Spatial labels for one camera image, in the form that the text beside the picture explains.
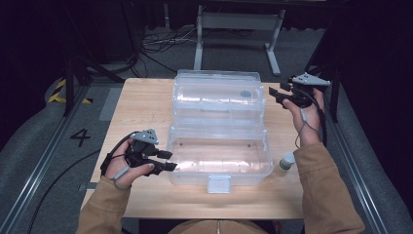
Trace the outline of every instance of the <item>container latch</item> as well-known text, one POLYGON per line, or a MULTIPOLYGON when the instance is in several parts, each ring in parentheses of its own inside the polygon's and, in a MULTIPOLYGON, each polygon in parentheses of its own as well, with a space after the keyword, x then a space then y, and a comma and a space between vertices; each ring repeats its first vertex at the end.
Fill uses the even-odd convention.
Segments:
POLYGON ((230 175, 210 175, 207 182, 208 193, 230 193, 231 176, 230 175))

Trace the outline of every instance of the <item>hand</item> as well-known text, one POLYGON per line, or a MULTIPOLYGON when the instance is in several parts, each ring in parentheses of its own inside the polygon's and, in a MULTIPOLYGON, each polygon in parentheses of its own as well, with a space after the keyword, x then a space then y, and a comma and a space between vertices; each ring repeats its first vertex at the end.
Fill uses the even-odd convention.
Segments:
MULTIPOLYGON (((319 103, 319 108, 323 110, 322 92, 314 89, 314 98, 319 103)), ((312 104, 304 109, 307 116, 307 124, 301 116, 301 108, 287 98, 282 102, 291 112, 295 130, 300 136, 300 147, 320 142, 319 140, 319 114, 317 108, 312 104)))
MULTIPOLYGON (((127 166, 127 161, 125 160, 125 152, 127 151, 132 139, 126 140, 122 143, 118 149, 113 153, 112 160, 110 161, 109 166, 107 167, 105 176, 109 179, 112 179, 116 173, 121 171, 125 166, 127 166)), ((142 166, 136 168, 130 168, 124 175, 116 180, 118 185, 122 185, 125 187, 130 187, 131 184, 140 176, 146 175, 150 173, 154 169, 153 164, 144 164, 142 166)))

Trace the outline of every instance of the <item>clear plastic container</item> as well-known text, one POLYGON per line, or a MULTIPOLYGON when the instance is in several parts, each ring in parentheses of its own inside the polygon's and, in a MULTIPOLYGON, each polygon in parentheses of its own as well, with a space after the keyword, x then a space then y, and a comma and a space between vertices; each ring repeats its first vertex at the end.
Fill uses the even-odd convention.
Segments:
POLYGON ((260 183, 274 168, 265 102, 256 72, 179 70, 167 146, 178 166, 170 180, 210 193, 260 183))

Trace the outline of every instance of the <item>metal rail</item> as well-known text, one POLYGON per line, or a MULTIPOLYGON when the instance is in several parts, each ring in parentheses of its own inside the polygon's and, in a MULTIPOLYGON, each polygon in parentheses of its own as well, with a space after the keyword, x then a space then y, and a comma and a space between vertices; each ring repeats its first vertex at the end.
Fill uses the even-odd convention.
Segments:
POLYGON ((70 111, 70 113, 66 117, 63 117, 60 120, 60 123, 58 124, 57 129, 51 140, 49 141, 49 144, 46 147, 45 151, 43 152, 39 162, 27 179, 22 191, 16 199, 15 204, 9 211, 6 219, 3 221, 0 227, 1 234, 13 233, 16 226, 19 224, 22 215, 27 209, 27 206, 29 205, 34 193, 36 192, 40 182, 42 181, 43 176, 45 175, 48 167, 55 158, 56 150, 61 142, 61 137, 69 126, 69 123, 76 113, 79 105, 82 103, 82 100, 85 98, 88 89, 89 87, 85 86, 79 87, 78 94, 75 99, 75 105, 72 111, 70 111))
MULTIPOLYGON (((328 103, 328 100, 326 98, 324 99, 324 103, 328 103)), ((361 202, 362 207, 364 208, 364 212, 367 216, 372 230, 374 231, 374 233, 389 233, 385 223, 383 222, 383 219, 377 211, 373 198, 370 195, 370 191, 357 167, 353 153, 343 136, 340 126, 333 123, 332 117, 329 112, 329 105, 325 104, 324 108, 326 122, 331 128, 334 136, 337 138, 340 150, 344 155, 344 165, 350 175, 350 179, 352 180, 353 186, 356 189, 357 196, 361 202)))

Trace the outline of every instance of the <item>tan sleeve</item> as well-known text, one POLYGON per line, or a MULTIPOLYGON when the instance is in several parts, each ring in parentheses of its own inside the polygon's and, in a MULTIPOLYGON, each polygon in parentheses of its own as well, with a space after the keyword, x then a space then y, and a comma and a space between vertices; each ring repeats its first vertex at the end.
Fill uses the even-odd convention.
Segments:
POLYGON ((304 191, 306 233, 360 233, 364 230, 349 190, 322 143, 297 149, 294 156, 304 191))
POLYGON ((112 180, 103 176, 80 212, 76 233, 121 233, 121 219, 130 195, 130 189, 117 189, 112 180))

